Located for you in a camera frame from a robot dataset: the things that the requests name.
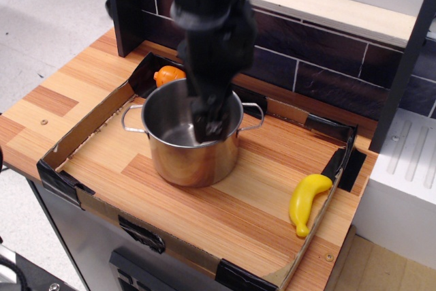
floor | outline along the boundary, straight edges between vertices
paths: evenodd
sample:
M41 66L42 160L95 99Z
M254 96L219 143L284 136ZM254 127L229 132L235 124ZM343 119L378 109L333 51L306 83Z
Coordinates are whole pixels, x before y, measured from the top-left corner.
M0 112L113 26L106 0L0 0ZM84 291L27 182L0 174L4 245ZM436 273L351 235L327 290L432 290Z
M106 0L0 0L0 112L113 27ZM26 180L0 174L3 244L79 291L84 286Z

pot rim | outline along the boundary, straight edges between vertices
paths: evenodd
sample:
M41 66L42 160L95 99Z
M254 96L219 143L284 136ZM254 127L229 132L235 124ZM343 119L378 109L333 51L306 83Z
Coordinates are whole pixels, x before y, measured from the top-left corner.
M146 104L147 104L147 102L148 102L148 99L150 99L150 97L153 97L153 95L159 93L159 91L161 92L162 88L166 88L166 87L168 87L169 85L171 85L171 84L173 84L173 83L180 83L180 82L186 82L186 78L179 78L179 79L177 79L177 80L173 80L173 81L167 82L166 84L161 85L160 87L158 87L157 89L155 89L155 90L154 90L152 93L150 93L150 95L146 98L145 103L142 105L142 110L141 110L141 119L142 119L142 124L143 124L143 126L145 127L145 130L146 130L146 132L147 132L147 134L148 134L149 136L152 136L152 137L154 137L154 139L160 141L161 143L164 143L164 144L166 144L166 145L168 145L168 146L171 146L171 147L174 147L174 148L180 148L180 149L200 149L200 148L205 148L205 147L211 147L211 146L213 146L213 145L215 145L215 144L219 144L219 143L221 143L221 142L225 142L225 141L226 141L228 138L230 138L233 134L237 133L238 128L240 127L240 124L241 124L242 121L243 121L243 117L244 117L244 107L243 107L243 103L241 102L239 96L238 96L234 91L232 91L232 95L236 98L237 103L238 103L238 108L239 108L239 111L240 111L239 122L238 122L238 124L236 124L236 126L235 126L234 129L232 129L231 131L228 132L228 135L227 135L227 137L226 137L224 140L208 141L208 142L203 142L203 143L201 143L201 144L197 144L197 145L193 145L193 146L183 146L183 145L173 144L173 143L170 143L170 142L164 141L164 140L162 140L161 138L158 138L154 133L152 133L152 132L149 130L149 128L147 127L147 124L146 124L145 119L144 119L144 111L145 111L145 106L146 106Z

toy banana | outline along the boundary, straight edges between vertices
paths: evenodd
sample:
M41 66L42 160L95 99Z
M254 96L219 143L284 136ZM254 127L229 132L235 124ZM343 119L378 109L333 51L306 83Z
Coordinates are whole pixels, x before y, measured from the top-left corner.
M291 197L289 214L297 227L298 236L305 237L309 233L306 224L311 214L314 197L332 186L332 180L321 174L311 174L297 185Z

cardboard tray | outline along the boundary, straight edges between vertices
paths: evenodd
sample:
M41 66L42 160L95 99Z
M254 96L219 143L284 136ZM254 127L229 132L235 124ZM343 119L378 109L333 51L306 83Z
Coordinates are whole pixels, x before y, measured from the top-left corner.
M154 170L146 136L121 128L123 107L144 102L155 89L154 72L164 65L182 68L150 53L126 83L41 158L37 169L44 187L231 290L284 290L356 152L356 128L235 87L243 102L257 102L268 112L264 127L241 136L239 162L222 182L175 187ZM131 124L140 124L140 115ZM279 144L269 138L280 138ZM302 154L299 147L310 142L316 154ZM334 186L315 199L311 232L298 238L287 203L299 180L320 173L330 158L336 161L330 164ZM357 176L359 169L353 171Z

pot handle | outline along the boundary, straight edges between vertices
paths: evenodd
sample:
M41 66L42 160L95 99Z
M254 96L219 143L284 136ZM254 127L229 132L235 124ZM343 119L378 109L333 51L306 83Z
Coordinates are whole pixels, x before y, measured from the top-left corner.
M240 129L238 129L238 132L247 131L248 129L258 129L259 127L261 127L262 124L265 121L265 114L264 114L264 111L260 108L260 106L257 103L255 103L255 102L243 102L243 106L246 106L246 107L256 107L259 110L259 112L260 112L261 118L260 118L260 123L259 124L253 125L253 126L242 127Z
M123 113L123 116L121 117L121 125L123 126L123 128L126 131L129 131L129 132L140 132L140 133L149 134L145 129L135 129L134 127L128 127L128 126L125 126L125 124L124 124L124 118L125 118L125 115L127 114L127 112L129 110L131 110L131 109L141 108L141 107L142 107L142 105L132 105L128 109L126 109L126 111Z

